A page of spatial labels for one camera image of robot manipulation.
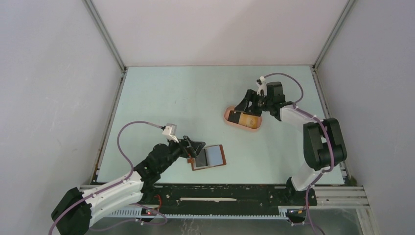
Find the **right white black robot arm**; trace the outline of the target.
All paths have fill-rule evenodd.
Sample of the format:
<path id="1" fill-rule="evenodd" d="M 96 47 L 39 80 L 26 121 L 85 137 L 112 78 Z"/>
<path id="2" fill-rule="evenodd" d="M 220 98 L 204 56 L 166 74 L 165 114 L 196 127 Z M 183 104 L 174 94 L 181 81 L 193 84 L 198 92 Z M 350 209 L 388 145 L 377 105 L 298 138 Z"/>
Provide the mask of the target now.
<path id="1" fill-rule="evenodd" d="M 339 121 L 320 119 L 286 101 L 281 82 L 261 82 L 258 90 L 247 90 L 234 111 L 250 116 L 268 112 L 276 120 L 296 127 L 303 134 L 304 164 L 287 181 L 285 200 L 292 205 L 304 199 L 304 192 L 324 174 L 329 173 L 347 158 L 346 145 Z"/>

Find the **brown leather card holder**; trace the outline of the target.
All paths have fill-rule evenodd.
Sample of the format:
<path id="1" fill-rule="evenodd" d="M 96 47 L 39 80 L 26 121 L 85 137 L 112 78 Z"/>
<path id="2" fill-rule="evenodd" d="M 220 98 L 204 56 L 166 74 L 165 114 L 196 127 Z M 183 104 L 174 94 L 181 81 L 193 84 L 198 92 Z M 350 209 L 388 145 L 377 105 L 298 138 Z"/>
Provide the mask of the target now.
<path id="1" fill-rule="evenodd" d="M 212 145 L 212 146 L 204 147 L 203 149 L 205 149 L 206 152 L 207 152 L 208 166 L 195 168 L 195 166 L 194 166 L 195 158 L 189 158 L 187 160 L 187 163 L 190 164 L 190 166 L 192 168 L 192 171 L 209 169 L 209 168 L 219 167 L 219 166 L 225 166 L 227 164 L 223 145 L 221 145 L 221 144 Z"/>

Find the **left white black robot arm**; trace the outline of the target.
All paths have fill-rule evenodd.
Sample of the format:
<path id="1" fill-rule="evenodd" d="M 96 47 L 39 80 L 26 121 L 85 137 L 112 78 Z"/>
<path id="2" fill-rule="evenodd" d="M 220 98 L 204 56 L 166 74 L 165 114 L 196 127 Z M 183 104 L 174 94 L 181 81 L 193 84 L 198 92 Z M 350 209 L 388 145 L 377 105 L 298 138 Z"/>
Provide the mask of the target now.
<path id="1" fill-rule="evenodd" d="M 153 147 L 148 156 L 128 173 L 103 185 L 81 191 L 69 189 L 51 213 L 54 229 L 62 235 L 83 235 L 98 220 L 127 205 L 154 200 L 154 183 L 178 158 L 196 158 L 205 147 L 203 141 L 183 136 Z"/>

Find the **pink oval tray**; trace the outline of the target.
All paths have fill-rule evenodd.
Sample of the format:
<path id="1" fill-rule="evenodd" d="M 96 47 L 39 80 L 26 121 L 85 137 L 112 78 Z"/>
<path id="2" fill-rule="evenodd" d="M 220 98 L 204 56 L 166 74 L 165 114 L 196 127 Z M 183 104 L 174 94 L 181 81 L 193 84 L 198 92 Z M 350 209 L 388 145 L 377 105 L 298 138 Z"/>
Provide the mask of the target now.
<path id="1" fill-rule="evenodd" d="M 262 117 L 244 114 L 236 111 L 235 106 L 228 106 L 224 112 L 225 124 L 249 132 L 257 132 L 263 122 Z"/>

